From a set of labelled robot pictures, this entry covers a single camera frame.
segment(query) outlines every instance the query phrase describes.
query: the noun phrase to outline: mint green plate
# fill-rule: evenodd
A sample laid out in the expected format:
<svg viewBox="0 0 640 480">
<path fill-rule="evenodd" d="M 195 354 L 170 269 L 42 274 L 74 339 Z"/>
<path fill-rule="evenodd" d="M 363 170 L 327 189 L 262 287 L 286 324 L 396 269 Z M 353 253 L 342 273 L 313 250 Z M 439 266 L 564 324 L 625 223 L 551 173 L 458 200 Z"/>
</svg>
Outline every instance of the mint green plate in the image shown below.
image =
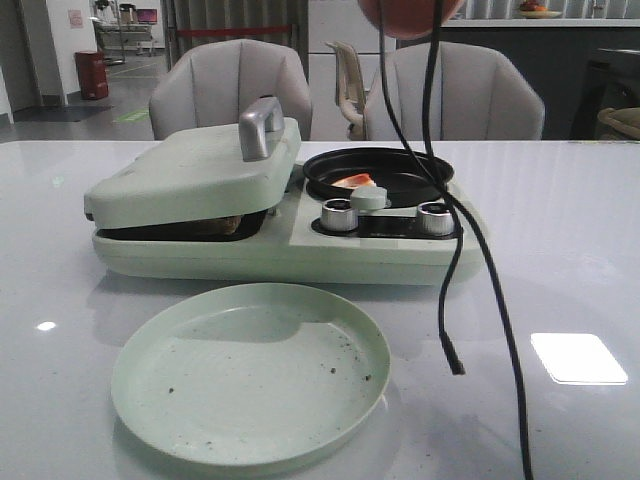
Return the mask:
<svg viewBox="0 0 640 480">
<path fill-rule="evenodd" d="M 328 455 L 356 431 L 389 379 L 375 322 L 317 288 L 213 290 L 155 316 L 122 349 L 116 411 L 169 455 L 252 475 Z"/>
</svg>

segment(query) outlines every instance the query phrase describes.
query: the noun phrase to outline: red trash can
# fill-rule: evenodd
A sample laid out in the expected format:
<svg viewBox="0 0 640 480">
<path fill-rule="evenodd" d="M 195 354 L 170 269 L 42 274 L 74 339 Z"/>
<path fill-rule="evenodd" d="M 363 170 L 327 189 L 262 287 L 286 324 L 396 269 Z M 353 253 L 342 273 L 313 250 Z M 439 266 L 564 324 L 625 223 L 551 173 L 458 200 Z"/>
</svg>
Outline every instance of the red trash can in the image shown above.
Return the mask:
<svg viewBox="0 0 640 480">
<path fill-rule="evenodd" d="M 85 100 L 98 100 L 109 95 L 104 53 L 92 51 L 76 52 L 75 58 L 82 98 Z"/>
</svg>

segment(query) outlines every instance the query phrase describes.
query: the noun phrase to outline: black frying pan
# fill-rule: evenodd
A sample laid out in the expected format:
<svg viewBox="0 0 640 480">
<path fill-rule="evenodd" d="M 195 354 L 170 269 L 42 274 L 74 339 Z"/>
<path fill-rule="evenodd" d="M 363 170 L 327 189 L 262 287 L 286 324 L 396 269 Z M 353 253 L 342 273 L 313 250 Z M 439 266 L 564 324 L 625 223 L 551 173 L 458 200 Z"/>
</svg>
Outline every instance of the black frying pan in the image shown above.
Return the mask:
<svg viewBox="0 0 640 480">
<path fill-rule="evenodd" d="M 426 161 L 424 153 L 416 155 Z M 435 160 L 446 184 L 453 177 L 453 167 L 439 158 Z M 428 168 L 435 174 L 434 165 Z M 440 197 L 432 182 L 418 173 L 407 153 L 395 148 L 361 147 L 325 152 L 307 160 L 302 171 L 309 180 L 311 192 L 324 199 L 349 198 L 351 189 L 334 187 L 332 183 L 359 173 L 368 173 L 376 185 L 387 190 L 392 208 L 411 207 Z"/>
</svg>

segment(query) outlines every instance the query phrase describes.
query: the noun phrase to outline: floor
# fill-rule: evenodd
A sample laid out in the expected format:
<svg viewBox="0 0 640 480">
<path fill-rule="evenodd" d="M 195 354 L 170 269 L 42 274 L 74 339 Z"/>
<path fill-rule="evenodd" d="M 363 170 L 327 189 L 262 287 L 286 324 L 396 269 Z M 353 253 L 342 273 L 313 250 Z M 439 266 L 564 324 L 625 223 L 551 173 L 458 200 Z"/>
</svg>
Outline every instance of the floor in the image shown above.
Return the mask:
<svg viewBox="0 0 640 480">
<path fill-rule="evenodd" d="M 125 63 L 107 67 L 109 95 L 73 105 L 111 108 L 79 122 L 16 122 L 0 127 L 0 142 L 13 140 L 153 140 L 146 112 L 151 92 L 167 71 L 162 51 L 155 56 L 127 52 Z"/>
</svg>

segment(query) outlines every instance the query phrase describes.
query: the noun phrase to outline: black cable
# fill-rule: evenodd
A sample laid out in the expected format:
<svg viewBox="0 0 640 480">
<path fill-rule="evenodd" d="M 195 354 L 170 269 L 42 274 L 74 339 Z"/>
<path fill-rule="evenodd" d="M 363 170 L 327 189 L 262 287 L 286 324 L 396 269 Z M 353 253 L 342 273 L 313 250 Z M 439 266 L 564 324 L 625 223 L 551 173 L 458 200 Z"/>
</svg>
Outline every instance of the black cable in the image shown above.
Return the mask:
<svg viewBox="0 0 640 480">
<path fill-rule="evenodd" d="M 489 246 L 487 241 L 482 233 L 482 229 L 478 225 L 478 222 L 473 217 L 471 212 L 451 193 L 446 190 L 442 182 L 442 178 L 439 175 L 439 171 L 437 168 L 437 164 L 435 162 L 435 156 L 433 154 L 433 147 L 431 144 L 431 134 L 429 130 L 429 104 L 431 100 L 431 89 L 433 85 L 433 76 L 435 74 L 435 64 L 437 60 L 438 47 L 439 47 L 439 39 L 440 39 L 440 30 L 442 24 L 442 0 L 435 0 L 434 3 L 434 16 L 433 16 L 433 31 L 431 35 L 430 42 L 430 50 L 429 50 L 429 60 L 427 62 L 427 70 L 425 73 L 425 83 L 423 90 L 423 99 L 422 99 L 422 130 L 423 130 L 423 140 L 425 143 L 425 149 L 427 152 L 427 161 L 433 166 L 435 177 L 429 169 L 418 159 L 415 155 L 411 147 L 409 146 L 407 140 L 402 134 L 402 130 L 397 122 L 395 114 L 393 112 L 393 107 L 391 105 L 391 101 L 389 100 L 389 93 L 387 88 L 386 81 L 386 66 L 385 66 L 385 51 L 384 51 L 384 11 L 382 6 L 382 0 L 378 0 L 378 13 L 380 18 L 380 29 L 379 29 L 379 49 L 380 49 L 380 76 L 382 79 L 382 90 L 383 96 L 385 100 L 385 106 L 387 108 L 387 112 L 389 114 L 389 118 L 391 123 L 398 135 L 398 138 L 402 142 L 405 150 L 409 157 L 413 160 L 416 166 L 423 172 L 426 178 L 430 179 L 440 194 L 442 195 L 443 200 L 445 201 L 445 205 L 452 214 L 452 218 L 454 220 L 454 224 L 456 225 L 456 250 L 454 251 L 454 255 L 452 257 L 451 263 L 449 264 L 449 268 L 447 270 L 447 274 L 445 275 L 445 280 L 443 281 L 443 285 L 440 290 L 440 298 L 438 302 L 438 324 L 439 329 L 441 330 L 440 340 L 445 351 L 445 355 L 447 356 L 447 361 L 451 366 L 452 372 L 454 374 L 464 373 L 464 369 L 462 371 L 457 371 L 456 367 L 462 368 L 462 364 L 457 359 L 457 355 L 455 354 L 455 349 L 453 348 L 453 344 L 449 339 L 448 335 L 446 335 L 446 331 L 444 331 L 444 300 L 446 298 L 446 291 L 451 281 L 451 277 L 455 271 L 457 266 L 457 262 L 460 257 L 460 253 L 462 251 L 462 230 L 460 228 L 460 222 L 457 216 L 455 215 L 455 210 L 460 210 L 463 216 L 467 219 L 476 239 L 478 240 L 478 244 L 480 245 L 480 250 L 482 251 L 483 257 L 485 259 L 485 263 L 487 265 L 487 269 L 489 271 L 489 277 L 491 279 L 491 284 L 494 290 L 496 303 L 498 306 L 498 311 L 500 313 L 500 318 L 502 320 L 502 326 L 505 333 L 505 338 L 507 341 L 507 346 L 509 349 L 509 356 L 511 358 L 511 365 L 514 374 L 514 380 L 516 384 L 516 396 L 517 396 L 517 404 L 518 404 L 518 426 L 519 426 L 519 436 L 520 436 L 520 450 L 522 457 L 522 469 L 524 473 L 524 477 L 526 480 L 533 480 L 533 470 L 531 465 L 531 452 L 530 452 L 530 443 L 529 443 L 529 426 L 528 426 L 528 418 L 527 418 L 527 400 L 526 400 L 526 390 L 524 386 L 524 376 L 522 373 L 522 367 L 520 364 L 520 359 L 518 355 L 517 345 L 515 341 L 515 336 L 513 334 L 513 328 L 511 326 L 511 320 L 509 318 L 509 313 L 507 311 L 507 305 L 504 299 L 504 294 L 502 292 L 502 286 L 500 284 L 500 279 L 498 277 L 498 272 L 495 267 L 495 263 L 493 261 L 493 257 L 489 250 Z"/>
</svg>

